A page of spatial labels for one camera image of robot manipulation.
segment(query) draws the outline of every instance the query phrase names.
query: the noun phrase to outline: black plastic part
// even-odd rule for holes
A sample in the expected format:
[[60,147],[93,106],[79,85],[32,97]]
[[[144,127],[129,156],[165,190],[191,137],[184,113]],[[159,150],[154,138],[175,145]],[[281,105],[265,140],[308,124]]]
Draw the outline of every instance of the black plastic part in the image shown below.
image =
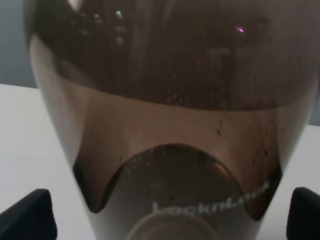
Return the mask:
[[305,188],[296,188],[292,194],[288,222],[288,240],[320,239],[320,196]]
[[0,214],[0,240],[56,240],[48,190],[38,189]]

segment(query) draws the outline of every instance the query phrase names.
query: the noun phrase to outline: brand logo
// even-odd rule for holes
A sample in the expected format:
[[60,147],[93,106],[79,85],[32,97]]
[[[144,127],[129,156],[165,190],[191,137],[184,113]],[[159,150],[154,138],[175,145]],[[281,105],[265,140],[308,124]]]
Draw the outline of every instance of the brand logo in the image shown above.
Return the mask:
[[226,200],[221,202],[213,202],[213,203],[203,203],[200,202],[197,205],[189,205],[189,206],[167,206],[167,207],[160,207],[159,203],[154,201],[152,203],[152,211],[154,213],[161,212],[171,215],[208,215],[208,214],[214,214],[218,211],[224,211],[228,209],[236,208],[240,205],[243,205],[261,194],[263,194],[266,190],[270,188],[270,182],[266,181],[262,186],[260,186],[257,190],[246,193],[242,196],[238,197],[228,197]]

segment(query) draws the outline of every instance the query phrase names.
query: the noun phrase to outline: gray wall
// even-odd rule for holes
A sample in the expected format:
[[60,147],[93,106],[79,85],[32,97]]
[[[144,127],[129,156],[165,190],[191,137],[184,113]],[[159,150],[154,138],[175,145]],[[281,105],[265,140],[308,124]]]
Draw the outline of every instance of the gray wall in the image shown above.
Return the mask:
[[[0,84],[35,88],[23,31],[23,1],[0,0]],[[320,102],[310,124],[320,126]]]

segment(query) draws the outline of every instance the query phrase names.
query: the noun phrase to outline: white countertop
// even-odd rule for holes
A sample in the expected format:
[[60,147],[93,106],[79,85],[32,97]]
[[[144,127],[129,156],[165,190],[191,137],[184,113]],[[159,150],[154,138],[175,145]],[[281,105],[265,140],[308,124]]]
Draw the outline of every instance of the white countertop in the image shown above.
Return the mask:
[[[58,240],[94,233],[40,91],[0,85],[0,212],[39,188],[49,189]],[[285,240],[296,187],[320,193],[320,127],[307,126],[266,214],[257,240]]]

